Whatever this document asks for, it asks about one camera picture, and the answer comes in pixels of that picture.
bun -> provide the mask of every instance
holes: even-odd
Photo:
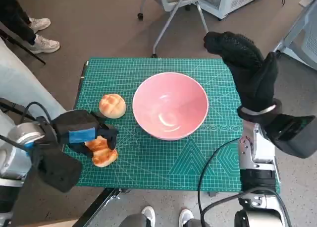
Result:
[[[107,140],[102,136],[97,139],[85,142],[85,145],[94,153],[92,161],[94,165],[103,168],[110,165],[118,157],[117,151],[108,147]]]
[[[99,110],[108,118],[120,118],[126,111],[125,101],[118,94],[104,95],[99,102]]]

chair leg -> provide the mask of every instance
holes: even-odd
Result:
[[[200,18],[202,19],[202,22],[203,22],[203,25],[204,25],[204,29],[205,29],[206,33],[208,33],[209,30],[208,30],[208,27],[207,27],[207,24],[206,24],[206,21],[205,21],[204,14],[203,14],[202,9],[201,9],[201,7],[200,7],[200,5],[199,5],[199,1],[197,1],[197,2],[195,3],[195,5],[196,5],[196,7],[197,7],[197,9],[198,9]]]
[[[154,44],[154,46],[153,46],[153,54],[152,54],[152,57],[157,57],[156,48],[157,48],[157,46],[158,46],[158,44],[159,44],[159,41],[161,40],[162,36],[164,35],[166,29],[168,28],[168,26],[169,26],[171,20],[173,19],[175,13],[176,13],[177,10],[179,9],[179,6],[181,5],[182,2],[183,2],[183,0],[179,0],[179,1],[178,1],[176,7],[173,9],[173,11],[172,11],[172,13],[171,13],[169,19],[167,20],[166,24],[164,25],[162,31],[160,32],[160,34],[159,34],[159,36],[158,36],[158,38],[157,38],[157,40],[155,41],[155,44]]]
[[[140,13],[138,13],[138,19],[139,20],[143,20],[143,7],[144,7],[144,4],[145,4],[145,1],[146,0],[142,0],[141,1]]]

white sneaker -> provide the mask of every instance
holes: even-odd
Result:
[[[34,31],[34,33],[38,32],[39,30],[44,30],[51,25],[50,19],[47,18],[34,19],[30,17],[29,19],[31,22],[29,27]]]
[[[183,227],[184,224],[186,224],[189,220],[193,218],[194,218],[194,215],[190,210],[188,209],[182,210],[182,212],[179,215],[178,226]]]
[[[53,53],[59,49],[58,41],[48,40],[40,35],[36,35],[35,44],[30,45],[30,51],[34,54]]]
[[[155,212],[151,206],[145,207],[141,213],[146,216],[151,221],[151,227],[155,226]]]

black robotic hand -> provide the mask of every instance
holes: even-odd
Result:
[[[275,53],[264,59],[253,41],[231,32],[208,32],[204,42],[208,52],[221,56],[229,67],[243,107],[260,112],[274,104]]]

table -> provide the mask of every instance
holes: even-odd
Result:
[[[66,149],[83,163],[80,186],[197,190],[201,171],[213,151],[241,135],[242,123],[236,114],[240,105],[229,69],[220,59],[100,58],[87,63],[76,108],[98,111],[103,94],[118,93],[126,101],[127,112],[107,122],[119,130],[117,161],[106,168]],[[204,124],[191,136],[178,141],[162,141],[144,132],[132,113],[137,87],[160,72],[181,72],[196,79],[210,103]],[[203,191],[240,191],[237,145],[222,149],[211,163]]]

